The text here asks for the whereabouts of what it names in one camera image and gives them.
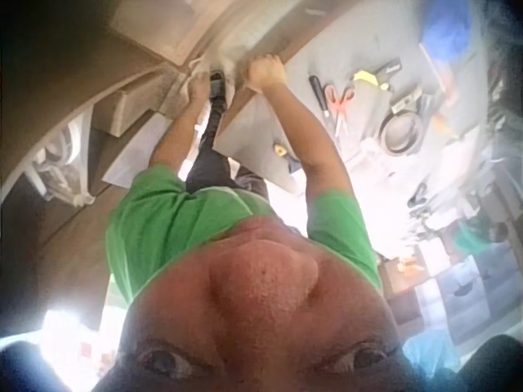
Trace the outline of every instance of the eye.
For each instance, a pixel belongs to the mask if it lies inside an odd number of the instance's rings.
[[[323,366],[322,369],[334,374],[357,372],[380,363],[389,355],[380,342],[364,341],[356,345],[349,353]]]
[[[193,365],[183,356],[171,350],[153,348],[142,352],[137,362],[148,372],[170,380],[185,380],[202,376],[203,369]]]

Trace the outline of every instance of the workbench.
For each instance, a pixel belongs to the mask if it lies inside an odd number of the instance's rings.
[[[289,88],[324,121],[308,81],[310,75],[317,75],[323,84],[332,83],[341,95],[354,72],[372,71],[399,57],[403,70],[391,79],[394,90],[391,101],[417,85],[424,92],[437,95],[440,93],[437,79],[419,48],[422,3],[419,0],[356,3],[286,63]],[[451,203],[467,174],[479,162],[488,104],[487,61],[479,12],[472,5],[471,13],[472,42],[468,52],[454,65],[459,98],[452,107],[443,106],[440,110],[455,135],[462,137],[461,141],[452,144],[448,135],[429,127],[416,154],[395,158],[376,154],[372,148],[352,140],[350,132],[340,139],[339,149],[350,172],[371,243],[387,258],[410,252],[413,222],[407,201],[418,185],[427,183],[427,197],[434,205]],[[358,113],[351,111],[349,104],[346,115],[350,118]],[[217,137],[215,149],[286,189],[306,214],[303,175],[289,175],[287,162],[274,154],[275,140],[292,152],[270,106],[262,96],[254,96]],[[354,152],[358,150],[366,152],[356,154],[355,158]],[[276,210],[292,224],[293,218],[286,216],[284,208]]]

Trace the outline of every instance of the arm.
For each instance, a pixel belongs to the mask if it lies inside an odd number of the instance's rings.
[[[269,101],[288,141],[302,162],[307,178],[306,196],[311,199],[325,190],[354,195],[351,180],[329,134],[320,121],[294,96],[286,85],[285,69],[277,56],[254,60],[248,84]]]
[[[189,85],[189,91],[190,103],[181,116],[172,122],[171,127],[156,146],[149,167],[163,164],[178,173],[183,161],[187,158],[193,144],[194,126],[209,98],[208,74],[202,73],[196,76]]]

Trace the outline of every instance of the hand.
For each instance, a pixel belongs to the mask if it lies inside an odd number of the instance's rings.
[[[208,73],[198,73],[189,82],[189,101],[192,105],[203,108],[209,99],[211,81]]]
[[[264,55],[254,59],[248,67],[248,86],[263,93],[275,84],[287,84],[285,67],[278,56]]]

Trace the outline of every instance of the scissors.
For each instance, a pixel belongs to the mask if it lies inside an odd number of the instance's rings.
[[[334,135],[338,137],[342,127],[346,131],[346,107],[354,98],[355,91],[353,88],[347,88],[340,99],[337,96],[336,88],[332,84],[328,84],[325,86],[324,93],[330,109],[336,114],[336,131]]]

